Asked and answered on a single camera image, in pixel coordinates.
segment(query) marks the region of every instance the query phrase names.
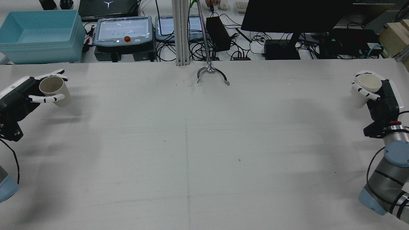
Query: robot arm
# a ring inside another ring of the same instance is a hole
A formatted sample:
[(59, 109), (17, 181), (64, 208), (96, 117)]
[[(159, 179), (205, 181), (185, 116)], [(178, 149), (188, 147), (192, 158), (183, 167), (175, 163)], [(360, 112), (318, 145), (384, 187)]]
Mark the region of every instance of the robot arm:
[[(45, 97), (39, 89), (40, 82), (49, 76), (59, 76), (64, 81), (68, 81), (67, 77), (61, 75), (62, 73), (64, 70), (60, 69), (38, 77), (23, 77), (0, 92), (1, 139), (20, 140), (23, 133), (17, 122), (34, 111), (40, 103), (55, 102), (65, 98), (64, 94)], [(0, 166), (0, 203), (10, 198), (17, 190), (18, 183)]]
[(364, 135), (383, 139), (384, 157), (367, 180), (359, 201), (380, 215), (389, 212), (409, 223), (409, 193), (402, 190), (409, 179), (409, 130), (398, 121), (403, 105), (395, 84), (379, 79), (382, 86), (374, 92), (379, 97), (366, 103), (374, 122), (364, 128)]

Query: white desk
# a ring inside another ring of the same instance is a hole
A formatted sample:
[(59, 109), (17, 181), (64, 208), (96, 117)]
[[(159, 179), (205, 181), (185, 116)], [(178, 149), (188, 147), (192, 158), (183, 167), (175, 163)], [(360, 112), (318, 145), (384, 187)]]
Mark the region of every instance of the white desk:
[(220, 62), (230, 86), (216, 74), (196, 84), (202, 66), (0, 66), (3, 87), (64, 68), (72, 95), (19, 123), (20, 190), (0, 204), (0, 229), (407, 229), (358, 201), (383, 143), (362, 134), (368, 110), (347, 103), (353, 75), (372, 70), (409, 106), (402, 64)]

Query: computer mouse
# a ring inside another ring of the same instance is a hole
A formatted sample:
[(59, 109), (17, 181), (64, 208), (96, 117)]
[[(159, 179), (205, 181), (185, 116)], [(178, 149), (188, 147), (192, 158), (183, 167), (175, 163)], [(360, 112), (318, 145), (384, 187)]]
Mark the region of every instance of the computer mouse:
[(227, 0), (220, 0), (218, 8), (219, 10), (228, 10), (230, 8), (230, 5)]
[(60, 1), (60, 7), (61, 9), (72, 9), (72, 6), (74, 5), (73, 0), (61, 0)]

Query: keyboard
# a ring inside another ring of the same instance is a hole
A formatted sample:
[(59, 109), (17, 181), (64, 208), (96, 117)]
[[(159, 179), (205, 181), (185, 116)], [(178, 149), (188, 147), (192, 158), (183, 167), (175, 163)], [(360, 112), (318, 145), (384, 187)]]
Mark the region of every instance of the keyboard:
[(248, 2), (236, 2), (237, 12), (244, 14), (247, 9)]

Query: light blue plastic bin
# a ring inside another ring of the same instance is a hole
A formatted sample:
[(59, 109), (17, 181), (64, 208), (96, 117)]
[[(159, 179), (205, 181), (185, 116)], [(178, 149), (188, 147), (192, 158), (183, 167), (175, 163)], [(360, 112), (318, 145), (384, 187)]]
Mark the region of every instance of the light blue plastic bin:
[(77, 10), (15, 11), (0, 28), (0, 52), (15, 64), (78, 61), (84, 38)]

